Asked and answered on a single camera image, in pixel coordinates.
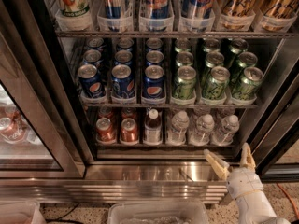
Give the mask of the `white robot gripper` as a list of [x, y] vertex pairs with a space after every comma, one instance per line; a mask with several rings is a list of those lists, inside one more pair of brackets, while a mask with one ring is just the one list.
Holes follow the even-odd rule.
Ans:
[[221, 180], [227, 179], [226, 187], [233, 199], [263, 191], [261, 179], [253, 171], [256, 168], [256, 164], [248, 143], [244, 143], [242, 146], [241, 168], [236, 168], [231, 173], [229, 171], [230, 164], [216, 154], [205, 149], [204, 155], [217, 177]]

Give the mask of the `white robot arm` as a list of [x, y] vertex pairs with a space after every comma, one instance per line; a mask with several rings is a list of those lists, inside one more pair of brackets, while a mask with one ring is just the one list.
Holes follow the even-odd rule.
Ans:
[[233, 168], [216, 154], [204, 150], [204, 155], [238, 207], [238, 224], [291, 224], [278, 217], [263, 191], [263, 183], [256, 174], [255, 160], [247, 143], [242, 146], [239, 166]]

